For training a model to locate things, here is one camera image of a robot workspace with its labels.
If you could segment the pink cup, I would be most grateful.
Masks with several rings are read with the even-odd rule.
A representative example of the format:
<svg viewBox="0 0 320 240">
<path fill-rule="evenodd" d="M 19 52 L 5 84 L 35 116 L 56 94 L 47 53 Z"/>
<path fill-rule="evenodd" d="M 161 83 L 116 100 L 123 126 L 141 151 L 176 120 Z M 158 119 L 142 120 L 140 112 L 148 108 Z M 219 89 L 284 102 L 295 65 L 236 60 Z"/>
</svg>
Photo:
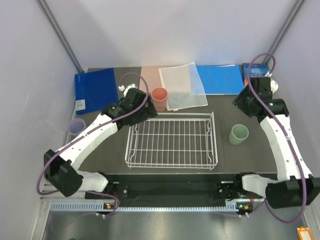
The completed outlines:
<svg viewBox="0 0 320 240">
<path fill-rule="evenodd" d="M 158 112 L 163 112 L 167 107 L 168 92 L 163 87 L 157 87 L 152 90 L 151 98 L 155 109 Z"/>
</svg>

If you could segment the green cup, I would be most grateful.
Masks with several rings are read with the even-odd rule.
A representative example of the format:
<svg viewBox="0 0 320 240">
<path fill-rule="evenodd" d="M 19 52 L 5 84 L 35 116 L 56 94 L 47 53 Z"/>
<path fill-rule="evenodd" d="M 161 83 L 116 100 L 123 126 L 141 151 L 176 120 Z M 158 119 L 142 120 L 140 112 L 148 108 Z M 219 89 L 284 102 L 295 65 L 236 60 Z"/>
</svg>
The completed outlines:
<svg viewBox="0 0 320 240">
<path fill-rule="evenodd" d="M 239 145 L 249 136 L 248 128 L 243 124 L 235 124 L 229 133 L 229 143 L 231 145 Z"/>
</svg>

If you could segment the large purple cup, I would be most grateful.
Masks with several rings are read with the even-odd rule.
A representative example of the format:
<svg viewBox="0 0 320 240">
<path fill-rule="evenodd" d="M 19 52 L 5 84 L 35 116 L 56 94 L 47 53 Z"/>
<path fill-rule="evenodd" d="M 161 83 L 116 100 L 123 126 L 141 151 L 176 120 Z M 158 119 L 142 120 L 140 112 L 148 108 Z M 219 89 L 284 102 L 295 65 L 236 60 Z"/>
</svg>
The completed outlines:
<svg viewBox="0 0 320 240">
<path fill-rule="evenodd" d="M 67 131 L 72 136 L 78 136 L 86 129 L 86 127 L 87 125 L 83 119 L 75 118 L 68 123 Z"/>
</svg>

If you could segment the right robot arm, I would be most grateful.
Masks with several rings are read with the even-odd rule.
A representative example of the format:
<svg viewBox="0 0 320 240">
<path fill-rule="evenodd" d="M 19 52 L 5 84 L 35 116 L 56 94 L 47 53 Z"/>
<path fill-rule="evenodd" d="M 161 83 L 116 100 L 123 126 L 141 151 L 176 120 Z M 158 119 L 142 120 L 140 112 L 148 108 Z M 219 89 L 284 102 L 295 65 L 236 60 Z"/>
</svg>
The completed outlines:
<svg viewBox="0 0 320 240">
<path fill-rule="evenodd" d="M 250 193 L 264 197 L 273 209 L 310 205 L 320 193 L 320 179 L 306 166 L 293 136 L 285 101 L 273 98 L 272 80 L 253 77 L 232 102 L 248 117 L 256 117 L 263 129 L 277 168 L 272 180 L 252 172 L 238 173 L 233 192 L 239 198 Z"/>
</svg>

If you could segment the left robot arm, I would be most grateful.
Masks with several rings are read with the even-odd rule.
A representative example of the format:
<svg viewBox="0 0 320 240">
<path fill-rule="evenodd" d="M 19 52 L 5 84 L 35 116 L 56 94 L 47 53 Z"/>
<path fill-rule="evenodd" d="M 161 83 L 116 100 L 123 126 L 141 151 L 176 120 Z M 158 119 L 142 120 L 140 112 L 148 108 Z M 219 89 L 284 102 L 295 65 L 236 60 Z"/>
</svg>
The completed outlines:
<svg viewBox="0 0 320 240">
<path fill-rule="evenodd" d="M 124 126 L 133 126 L 157 115 L 147 93 L 135 87 L 127 88 L 118 103 L 107 105 L 68 145 L 45 153 L 44 178 L 65 197 L 79 191 L 94 191 L 102 198 L 109 198 L 114 187 L 107 177 L 103 173 L 80 171 L 80 166 L 103 141 Z"/>
</svg>

